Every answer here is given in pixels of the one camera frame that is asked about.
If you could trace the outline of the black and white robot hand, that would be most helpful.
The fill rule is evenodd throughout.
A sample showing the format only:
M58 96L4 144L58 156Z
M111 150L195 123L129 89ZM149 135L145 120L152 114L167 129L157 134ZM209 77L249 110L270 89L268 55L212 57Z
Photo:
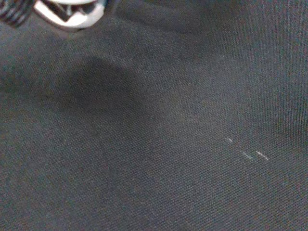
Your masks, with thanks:
M106 0L2 0L0 21L17 28L36 13L60 29L78 31L98 22L107 3Z

